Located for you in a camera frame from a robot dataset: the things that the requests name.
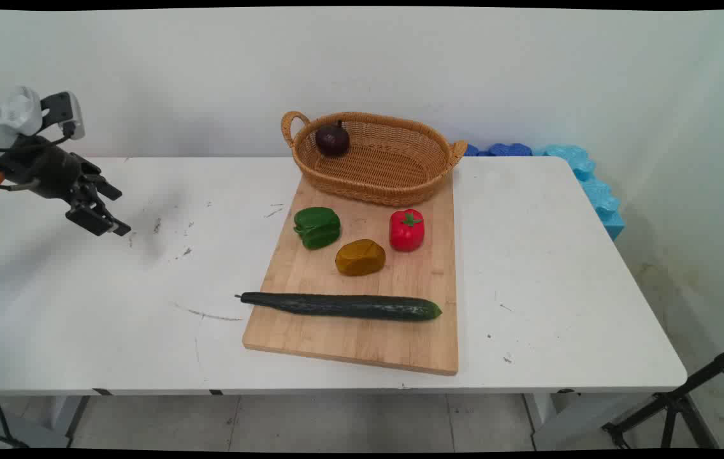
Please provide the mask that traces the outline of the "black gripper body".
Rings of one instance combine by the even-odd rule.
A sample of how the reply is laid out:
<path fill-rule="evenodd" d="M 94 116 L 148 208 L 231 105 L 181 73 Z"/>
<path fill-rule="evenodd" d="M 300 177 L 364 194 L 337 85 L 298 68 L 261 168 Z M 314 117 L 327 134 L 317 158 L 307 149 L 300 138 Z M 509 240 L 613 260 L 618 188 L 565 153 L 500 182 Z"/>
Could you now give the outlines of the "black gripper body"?
<path fill-rule="evenodd" d="M 10 151 L 0 156 L 0 172 L 18 185 L 38 180 L 30 191 L 47 200 L 64 200 L 85 192 L 85 174 L 101 170 L 43 136 L 18 136 Z"/>

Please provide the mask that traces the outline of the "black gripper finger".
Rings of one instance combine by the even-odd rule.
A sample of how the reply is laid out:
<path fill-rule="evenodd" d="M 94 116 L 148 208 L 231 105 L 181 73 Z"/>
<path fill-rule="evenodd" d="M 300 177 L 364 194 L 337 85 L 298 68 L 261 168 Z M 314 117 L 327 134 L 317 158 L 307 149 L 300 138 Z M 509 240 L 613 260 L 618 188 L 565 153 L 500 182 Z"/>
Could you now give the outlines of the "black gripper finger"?
<path fill-rule="evenodd" d="M 128 235 L 132 227 L 123 221 L 117 220 L 106 209 L 106 204 L 94 191 L 89 195 L 77 191 L 69 198 L 70 209 L 66 218 L 96 236 L 105 233 L 114 233 L 120 237 Z"/>
<path fill-rule="evenodd" d="M 100 173 L 86 173 L 85 194 L 91 198 L 98 198 L 101 195 L 115 201 L 123 195 L 123 192 L 109 183 Z"/>

